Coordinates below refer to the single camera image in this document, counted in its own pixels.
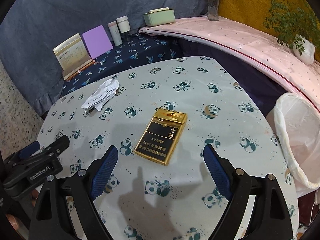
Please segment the person's left hand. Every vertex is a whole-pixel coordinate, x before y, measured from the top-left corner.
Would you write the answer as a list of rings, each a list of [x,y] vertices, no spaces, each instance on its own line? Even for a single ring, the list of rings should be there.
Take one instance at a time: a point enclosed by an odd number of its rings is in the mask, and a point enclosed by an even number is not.
[[[27,228],[27,229],[29,228],[30,219],[32,217],[33,209],[38,199],[38,196],[39,196],[38,190],[37,189],[32,190],[29,196],[25,196],[19,202],[15,202],[14,207],[18,209],[21,207],[22,208],[21,210],[14,211],[13,209],[11,209],[9,213],[5,214],[11,226],[16,231],[19,231],[20,227]],[[23,222],[22,219],[15,217],[14,216],[15,213],[17,213],[20,217],[22,217],[22,215],[25,215],[24,216],[25,222]]]

